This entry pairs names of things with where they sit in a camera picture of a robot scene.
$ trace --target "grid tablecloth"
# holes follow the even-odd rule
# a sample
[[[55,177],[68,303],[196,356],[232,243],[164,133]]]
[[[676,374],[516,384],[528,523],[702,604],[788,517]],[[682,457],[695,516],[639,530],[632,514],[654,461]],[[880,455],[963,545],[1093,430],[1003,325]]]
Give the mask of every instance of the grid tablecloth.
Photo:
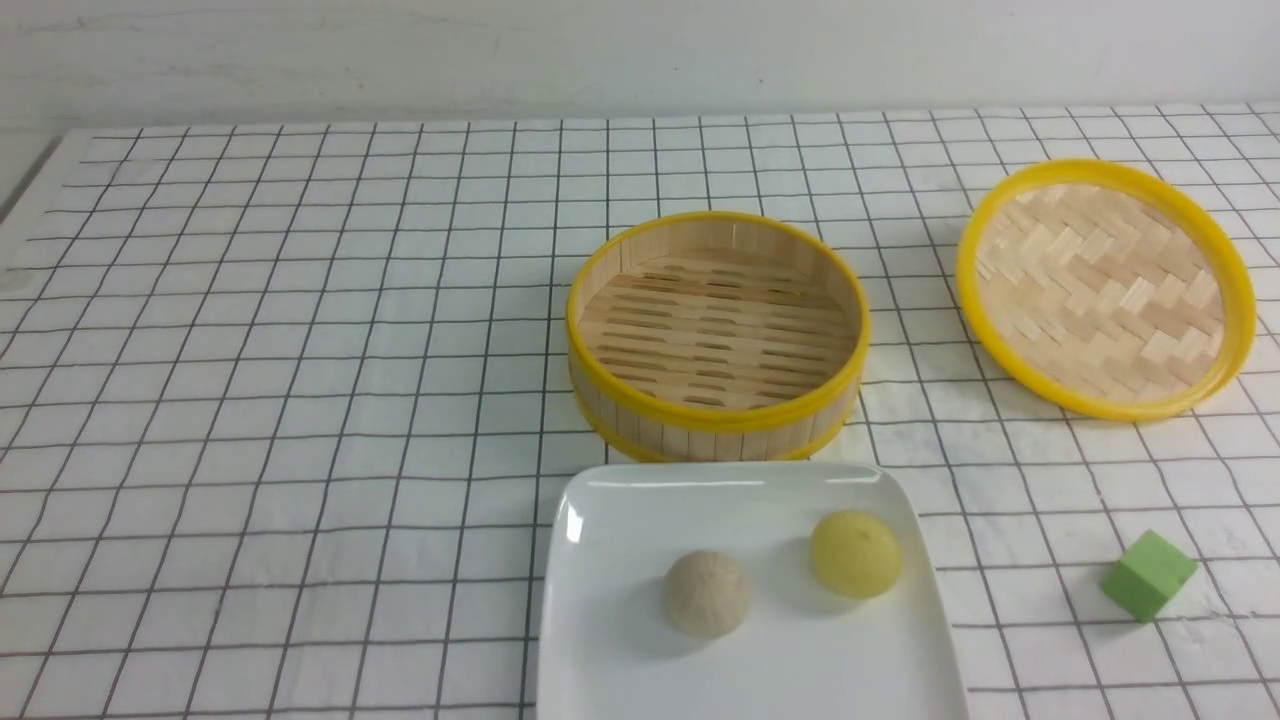
[[[0,295],[0,716],[532,717],[559,492],[621,461],[570,393],[568,283],[712,208],[865,283],[861,407],[820,456],[908,487],[974,717],[1275,717],[1277,131],[1280,104],[95,132]],[[1068,416],[961,323],[974,202],[1060,156],[1235,238],[1258,337],[1196,414]],[[1138,626],[1097,580],[1148,528],[1203,569]]]

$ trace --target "woven bamboo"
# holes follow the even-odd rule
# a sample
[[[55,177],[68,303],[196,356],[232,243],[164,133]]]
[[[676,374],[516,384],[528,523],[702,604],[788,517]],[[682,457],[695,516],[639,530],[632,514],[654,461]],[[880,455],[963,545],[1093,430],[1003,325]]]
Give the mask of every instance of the woven bamboo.
[[[654,220],[579,274],[570,377],[593,427],[635,457],[808,456],[854,407],[863,297],[795,228],[736,213]]]
[[[1083,183],[1011,199],[978,241],[978,293],[1009,347],[1073,393],[1147,404],[1187,392],[1222,351],[1208,258],[1151,205]]]

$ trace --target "white plate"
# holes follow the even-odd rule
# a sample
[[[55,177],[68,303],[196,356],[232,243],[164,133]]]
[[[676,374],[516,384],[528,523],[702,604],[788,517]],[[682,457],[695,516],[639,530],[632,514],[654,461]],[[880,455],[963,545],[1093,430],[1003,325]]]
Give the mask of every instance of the white plate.
[[[846,601],[809,570],[833,510],[874,512],[902,546],[886,594]],[[751,614],[695,641],[667,625],[662,577],[691,550],[739,559]],[[616,465],[564,489],[538,656],[545,720],[965,720],[951,626],[911,503],[884,470],[824,462]]]

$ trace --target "bamboo steamer lid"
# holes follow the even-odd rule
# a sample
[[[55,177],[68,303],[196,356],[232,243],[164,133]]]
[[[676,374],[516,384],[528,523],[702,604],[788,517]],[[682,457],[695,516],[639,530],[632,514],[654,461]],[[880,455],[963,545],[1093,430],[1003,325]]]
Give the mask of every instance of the bamboo steamer lid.
[[[1213,219],[1101,160],[1043,163],[997,186],[965,228],[956,284],[1010,375],[1112,420],[1167,418],[1221,389],[1257,322],[1248,272]]]

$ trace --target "green foam block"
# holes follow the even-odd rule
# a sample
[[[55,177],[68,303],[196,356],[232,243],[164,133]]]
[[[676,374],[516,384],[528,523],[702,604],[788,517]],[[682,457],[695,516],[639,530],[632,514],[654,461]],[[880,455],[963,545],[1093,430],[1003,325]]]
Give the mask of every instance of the green foam block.
[[[1147,530],[1102,579],[1102,592],[1139,623],[1151,623],[1196,574],[1196,561]]]

